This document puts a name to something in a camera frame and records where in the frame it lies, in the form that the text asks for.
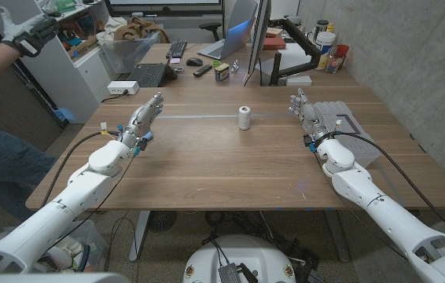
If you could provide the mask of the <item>person's right gloved hand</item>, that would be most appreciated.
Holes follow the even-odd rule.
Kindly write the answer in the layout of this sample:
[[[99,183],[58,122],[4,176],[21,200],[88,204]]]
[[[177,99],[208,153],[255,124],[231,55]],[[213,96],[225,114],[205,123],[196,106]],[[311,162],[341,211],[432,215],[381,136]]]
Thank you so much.
[[[0,14],[4,27],[1,43],[15,49],[21,57],[37,57],[59,29],[57,20],[45,13],[40,13],[22,24],[13,23],[9,10],[4,6],[0,6]]]

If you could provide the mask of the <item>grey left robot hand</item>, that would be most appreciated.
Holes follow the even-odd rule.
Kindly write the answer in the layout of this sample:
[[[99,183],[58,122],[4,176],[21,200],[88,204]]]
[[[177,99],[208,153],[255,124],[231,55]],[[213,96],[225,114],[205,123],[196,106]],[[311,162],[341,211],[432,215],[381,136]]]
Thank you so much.
[[[163,110],[163,102],[162,93],[157,92],[147,103],[137,108],[118,140],[130,148],[133,147],[140,138],[150,132],[154,119]]]

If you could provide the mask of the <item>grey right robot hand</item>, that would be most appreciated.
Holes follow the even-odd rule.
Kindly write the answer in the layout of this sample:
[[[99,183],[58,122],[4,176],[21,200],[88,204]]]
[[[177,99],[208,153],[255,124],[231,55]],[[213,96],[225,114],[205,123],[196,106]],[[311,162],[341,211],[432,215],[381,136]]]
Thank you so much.
[[[290,96],[289,111],[297,115],[310,139],[318,146],[322,141],[331,138],[320,111],[310,103],[302,88],[297,95]]]

